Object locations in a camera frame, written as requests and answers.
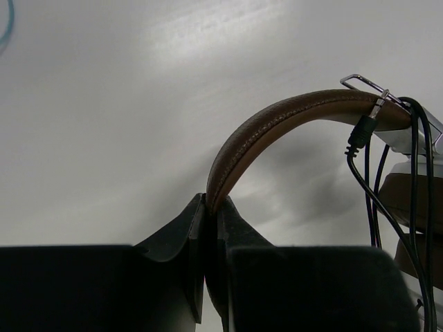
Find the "brown silver headphones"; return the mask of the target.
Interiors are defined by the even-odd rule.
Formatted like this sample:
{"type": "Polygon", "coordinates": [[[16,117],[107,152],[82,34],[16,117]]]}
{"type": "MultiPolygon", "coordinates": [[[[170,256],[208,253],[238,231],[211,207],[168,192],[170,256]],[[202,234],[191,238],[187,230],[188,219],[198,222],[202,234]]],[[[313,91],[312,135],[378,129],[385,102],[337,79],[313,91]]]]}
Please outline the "brown silver headphones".
{"type": "Polygon", "coordinates": [[[251,163],[271,144],[315,120],[352,125],[345,152],[347,165],[365,192],[370,241],[381,247],[378,217],[384,215],[399,237],[395,259],[403,272],[417,278],[424,306],[424,328],[438,331],[435,289],[442,287],[442,123],[412,98],[394,96],[377,84],[358,90],[350,79],[339,90],[287,98],[244,122],[219,150],[206,186],[206,208],[215,215],[251,163]],[[370,152],[373,136],[386,151],[403,154],[374,183],[359,172],[355,158],[370,152]]]}

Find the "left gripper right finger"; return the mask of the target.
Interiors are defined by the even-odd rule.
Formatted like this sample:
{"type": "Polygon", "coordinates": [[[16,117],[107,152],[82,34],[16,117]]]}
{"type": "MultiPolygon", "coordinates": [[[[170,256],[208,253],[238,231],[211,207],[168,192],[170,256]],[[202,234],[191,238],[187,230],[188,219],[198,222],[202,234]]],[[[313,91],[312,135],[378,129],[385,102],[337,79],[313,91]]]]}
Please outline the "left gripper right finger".
{"type": "Polygon", "coordinates": [[[217,213],[225,331],[418,331],[391,257],[370,246],[269,243],[231,200],[217,213]]]}

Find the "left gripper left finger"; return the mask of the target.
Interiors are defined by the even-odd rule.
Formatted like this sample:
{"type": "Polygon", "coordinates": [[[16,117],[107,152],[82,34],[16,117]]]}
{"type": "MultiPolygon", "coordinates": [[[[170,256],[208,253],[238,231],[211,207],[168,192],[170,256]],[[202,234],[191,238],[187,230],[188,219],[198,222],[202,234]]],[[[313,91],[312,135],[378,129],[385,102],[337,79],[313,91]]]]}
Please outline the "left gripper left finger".
{"type": "Polygon", "coordinates": [[[205,196],[136,245],[1,249],[2,331],[194,331],[205,196]]]}

